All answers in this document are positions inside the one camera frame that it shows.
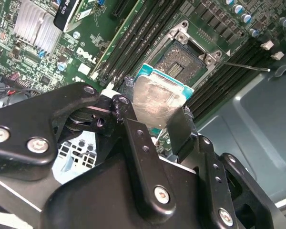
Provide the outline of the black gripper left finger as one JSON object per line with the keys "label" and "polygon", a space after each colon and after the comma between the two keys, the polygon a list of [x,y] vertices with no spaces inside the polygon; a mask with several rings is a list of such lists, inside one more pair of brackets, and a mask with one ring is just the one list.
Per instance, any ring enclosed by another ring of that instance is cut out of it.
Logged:
{"label": "black gripper left finger", "polygon": [[150,223],[165,223],[173,216],[176,203],[146,125],[137,120],[126,97],[106,98],[85,83],[0,109],[0,175],[25,181],[45,178],[68,118],[80,109],[91,119],[80,130],[109,136],[98,148],[101,162],[97,166],[122,155],[138,213]]}

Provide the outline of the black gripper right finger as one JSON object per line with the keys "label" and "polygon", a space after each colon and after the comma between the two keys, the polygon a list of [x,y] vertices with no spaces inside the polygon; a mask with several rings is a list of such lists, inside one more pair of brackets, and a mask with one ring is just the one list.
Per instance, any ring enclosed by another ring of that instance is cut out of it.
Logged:
{"label": "black gripper right finger", "polygon": [[241,162],[218,156],[212,142],[199,135],[187,107],[169,119],[167,130],[178,163],[198,174],[198,211],[210,229],[282,229],[284,215]]}

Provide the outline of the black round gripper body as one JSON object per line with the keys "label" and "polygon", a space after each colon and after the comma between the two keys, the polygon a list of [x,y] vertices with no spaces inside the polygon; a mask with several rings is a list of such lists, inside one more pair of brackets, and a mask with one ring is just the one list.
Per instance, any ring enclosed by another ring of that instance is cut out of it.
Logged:
{"label": "black round gripper body", "polygon": [[198,176],[161,159],[176,198],[174,215],[163,224],[144,220],[135,206],[125,159],[117,155],[59,187],[41,215],[44,229],[211,229],[199,206]]}

